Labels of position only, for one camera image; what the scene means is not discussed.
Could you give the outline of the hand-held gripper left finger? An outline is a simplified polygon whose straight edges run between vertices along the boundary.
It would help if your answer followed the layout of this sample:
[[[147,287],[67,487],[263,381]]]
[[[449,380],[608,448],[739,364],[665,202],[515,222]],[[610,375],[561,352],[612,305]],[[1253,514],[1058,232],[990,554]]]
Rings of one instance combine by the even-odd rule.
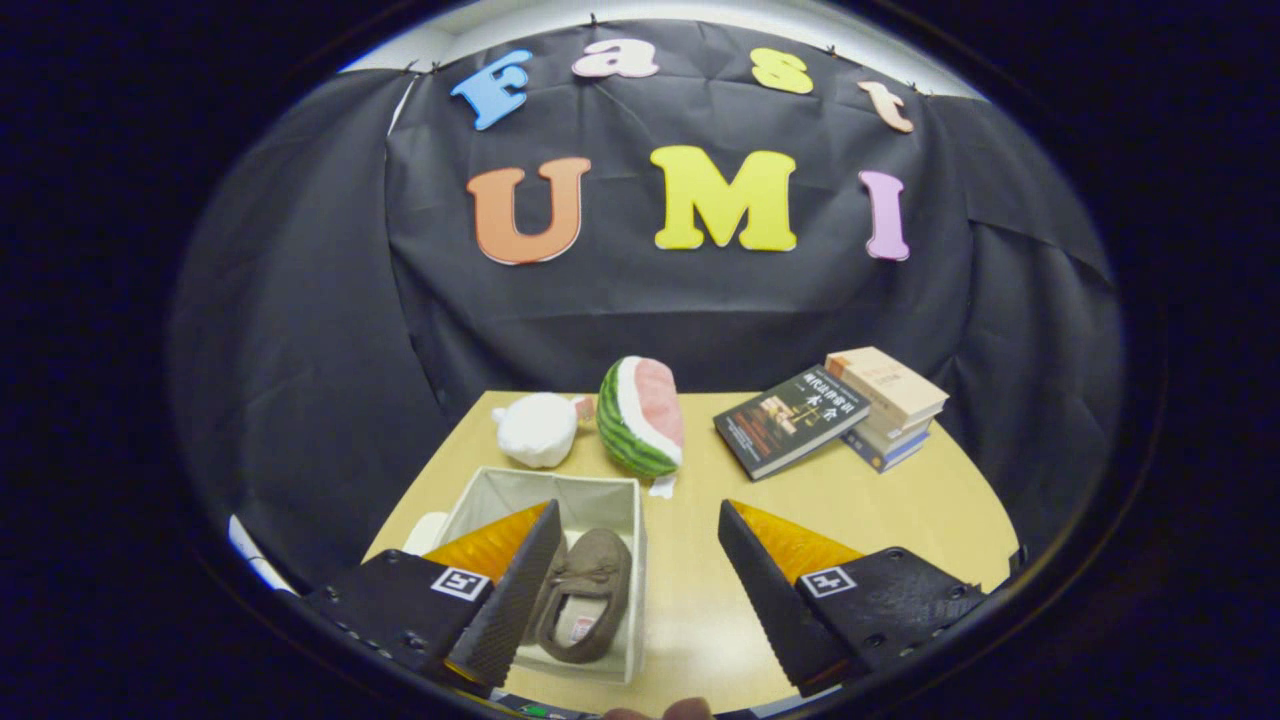
[[[329,632],[460,689],[506,683],[563,537],[556,500],[428,555],[385,550],[301,596]]]

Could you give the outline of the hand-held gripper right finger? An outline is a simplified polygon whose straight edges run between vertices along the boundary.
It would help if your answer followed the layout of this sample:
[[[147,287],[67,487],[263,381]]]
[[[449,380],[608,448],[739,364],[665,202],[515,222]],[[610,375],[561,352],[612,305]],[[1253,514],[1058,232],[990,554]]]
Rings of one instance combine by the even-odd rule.
[[[987,597],[904,547],[861,553],[735,500],[719,506],[718,539],[803,697],[918,653]]]

